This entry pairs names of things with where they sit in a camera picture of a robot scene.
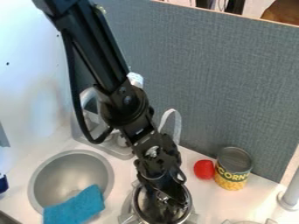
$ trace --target red tomato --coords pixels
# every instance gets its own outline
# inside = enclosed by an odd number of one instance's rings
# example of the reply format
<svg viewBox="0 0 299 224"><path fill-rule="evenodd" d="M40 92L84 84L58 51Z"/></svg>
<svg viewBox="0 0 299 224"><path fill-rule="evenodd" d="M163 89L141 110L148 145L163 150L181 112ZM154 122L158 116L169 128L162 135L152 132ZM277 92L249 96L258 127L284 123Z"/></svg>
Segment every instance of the red tomato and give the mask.
<svg viewBox="0 0 299 224"><path fill-rule="evenodd" d="M199 160L194 165L194 173L199 179L212 179L215 174L214 164L211 160Z"/></svg>

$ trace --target corn can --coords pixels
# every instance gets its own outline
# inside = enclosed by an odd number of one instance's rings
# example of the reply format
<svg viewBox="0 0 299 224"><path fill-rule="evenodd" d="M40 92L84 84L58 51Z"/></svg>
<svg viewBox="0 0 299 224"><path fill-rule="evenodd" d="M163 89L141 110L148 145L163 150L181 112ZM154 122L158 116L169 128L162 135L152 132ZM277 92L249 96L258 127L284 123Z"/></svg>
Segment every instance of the corn can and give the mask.
<svg viewBox="0 0 299 224"><path fill-rule="evenodd" d="M215 165L215 182L224 189L237 191L247 182L253 162L250 155L236 147L220 151Z"/></svg>

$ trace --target metal sink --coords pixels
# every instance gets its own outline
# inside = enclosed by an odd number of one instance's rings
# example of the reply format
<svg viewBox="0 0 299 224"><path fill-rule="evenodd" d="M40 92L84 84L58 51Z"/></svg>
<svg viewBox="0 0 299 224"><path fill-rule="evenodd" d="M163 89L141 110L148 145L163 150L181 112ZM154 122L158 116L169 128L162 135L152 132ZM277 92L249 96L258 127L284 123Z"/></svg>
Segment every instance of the metal sink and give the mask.
<svg viewBox="0 0 299 224"><path fill-rule="evenodd" d="M32 175L28 197L40 213L44 207L60 204L90 185L98 185L104 199L114 184L110 163L89 150L70 150L46 160Z"/></svg>

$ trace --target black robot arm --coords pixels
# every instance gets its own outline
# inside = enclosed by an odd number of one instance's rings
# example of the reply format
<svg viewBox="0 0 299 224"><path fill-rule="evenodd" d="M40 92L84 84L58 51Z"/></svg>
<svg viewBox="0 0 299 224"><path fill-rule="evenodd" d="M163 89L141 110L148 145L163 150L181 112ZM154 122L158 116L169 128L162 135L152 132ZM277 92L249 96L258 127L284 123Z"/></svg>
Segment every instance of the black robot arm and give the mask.
<svg viewBox="0 0 299 224"><path fill-rule="evenodd" d="M108 27L101 7L87 0L33 0L61 31L68 57L71 80L74 79L73 49L93 75L99 98L101 116L109 129L97 139L87 133L82 117L79 93L73 91L77 119L87 139L99 144L118 129L137 156L137 177L148 193L164 200L164 204L184 208L186 181L179 169L180 153L168 135L157 131L152 122L153 109L146 94L130 84L129 69Z"/></svg>

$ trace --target can label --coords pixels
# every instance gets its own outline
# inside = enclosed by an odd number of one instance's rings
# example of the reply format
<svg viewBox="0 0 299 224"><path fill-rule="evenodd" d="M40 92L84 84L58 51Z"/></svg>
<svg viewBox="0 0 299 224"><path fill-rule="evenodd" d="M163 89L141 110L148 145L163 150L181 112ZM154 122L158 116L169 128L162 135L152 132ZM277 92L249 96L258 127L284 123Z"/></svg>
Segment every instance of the can label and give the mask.
<svg viewBox="0 0 299 224"><path fill-rule="evenodd" d="M250 171L243 172L243 173L231 173L227 171L223 166L217 162L216 164L216 172L224 179L231 181L231 182L242 182L246 180L249 176Z"/></svg>

